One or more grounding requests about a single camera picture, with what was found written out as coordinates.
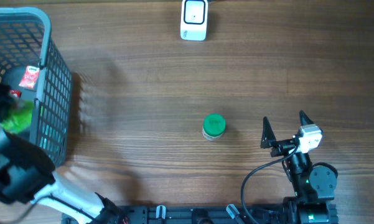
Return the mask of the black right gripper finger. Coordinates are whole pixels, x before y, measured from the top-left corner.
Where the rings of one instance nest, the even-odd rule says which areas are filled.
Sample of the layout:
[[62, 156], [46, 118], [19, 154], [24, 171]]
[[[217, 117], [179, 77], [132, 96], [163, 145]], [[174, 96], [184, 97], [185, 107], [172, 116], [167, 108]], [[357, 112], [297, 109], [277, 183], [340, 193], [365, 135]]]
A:
[[274, 147], [276, 145], [276, 142], [277, 140], [273, 133], [269, 119], [265, 116], [263, 118], [263, 132], [260, 147], [263, 149]]
[[306, 113], [303, 110], [300, 110], [299, 112], [299, 119], [301, 126], [314, 124], [314, 122], [308, 117], [308, 115], [306, 115]]

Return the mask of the red Nescafe coffee stick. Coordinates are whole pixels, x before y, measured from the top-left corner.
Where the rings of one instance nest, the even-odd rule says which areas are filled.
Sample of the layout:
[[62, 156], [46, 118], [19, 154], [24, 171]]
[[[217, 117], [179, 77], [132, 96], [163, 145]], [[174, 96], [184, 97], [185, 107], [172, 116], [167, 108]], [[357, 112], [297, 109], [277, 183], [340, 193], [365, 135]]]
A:
[[19, 91], [19, 90], [11, 90], [11, 91], [10, 91], [10, 94], [11, 94], [12, 96], [17, 97], [17, 98], [20, 98], [21, 95], [22, 95], [22, 92]]

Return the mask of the green clear snack bag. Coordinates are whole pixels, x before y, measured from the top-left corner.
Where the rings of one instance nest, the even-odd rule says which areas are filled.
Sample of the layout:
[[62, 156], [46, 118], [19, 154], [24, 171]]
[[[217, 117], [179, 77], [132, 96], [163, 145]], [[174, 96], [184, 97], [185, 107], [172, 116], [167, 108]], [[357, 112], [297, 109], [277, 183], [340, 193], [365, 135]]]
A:
[[31, 101], [19, 100], [12, 105], [7, 117], [1, 121], [1, 127], [12, 134], [19, 134], [31, 126], [34, 104]]

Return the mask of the small red sauce sachet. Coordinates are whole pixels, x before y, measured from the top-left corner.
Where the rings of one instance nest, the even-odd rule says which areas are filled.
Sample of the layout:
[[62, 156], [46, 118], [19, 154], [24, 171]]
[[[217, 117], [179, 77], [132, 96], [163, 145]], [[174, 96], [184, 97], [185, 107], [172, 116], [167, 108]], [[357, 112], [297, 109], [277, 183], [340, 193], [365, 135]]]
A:
[[35, 85], [37, 84], [39, 75], [40, 69], [38, 67], [33, 67], [30, 65], [26, 66], [26, 70], [21, 78], [21, 81], [19, 82], [19, 86], [29, 90], [33, 90]]

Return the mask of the green lid jar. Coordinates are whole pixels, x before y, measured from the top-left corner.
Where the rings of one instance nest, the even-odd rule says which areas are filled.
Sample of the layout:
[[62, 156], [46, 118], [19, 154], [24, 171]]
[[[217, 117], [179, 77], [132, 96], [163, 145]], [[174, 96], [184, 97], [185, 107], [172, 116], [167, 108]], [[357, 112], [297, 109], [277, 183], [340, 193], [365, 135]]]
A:
[[227, 123], [224, 117], [217, 113], [209, 114], [203, 121], [202, 134], [205, 139], [214, 141], [224, 134]]

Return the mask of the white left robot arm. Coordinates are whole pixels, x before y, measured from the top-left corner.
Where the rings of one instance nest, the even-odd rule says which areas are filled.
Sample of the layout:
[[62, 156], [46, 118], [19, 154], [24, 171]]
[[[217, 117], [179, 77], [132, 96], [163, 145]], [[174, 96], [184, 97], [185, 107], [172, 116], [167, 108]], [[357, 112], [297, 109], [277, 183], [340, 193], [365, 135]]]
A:
[[41, 204], [78, 223], [127, 223], [123, 211], [100, 194], [81, 189], [55, 171], [49, 156], [23, 139], [30, 132], [34, 103], [0, 83], [0, 202]]

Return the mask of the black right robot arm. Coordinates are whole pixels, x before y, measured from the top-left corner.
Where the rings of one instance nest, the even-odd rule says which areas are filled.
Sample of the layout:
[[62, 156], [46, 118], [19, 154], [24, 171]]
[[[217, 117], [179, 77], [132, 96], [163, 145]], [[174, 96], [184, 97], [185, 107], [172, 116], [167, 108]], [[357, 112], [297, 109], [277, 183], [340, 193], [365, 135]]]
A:
[[301, 126], [290, 139], [277, 140], [267, 117], [263, 118], [261, 147], [270, 148], [271, 157], [280, 157], [281, 164], [292, 183], [293, 197], [268, 211], [271, 223], [337, 223], [334, 199], [338, 172], [326, 163], [312, 163], [309, 152], [316, 149], [323, 130], [303, 111], [299, 112]]

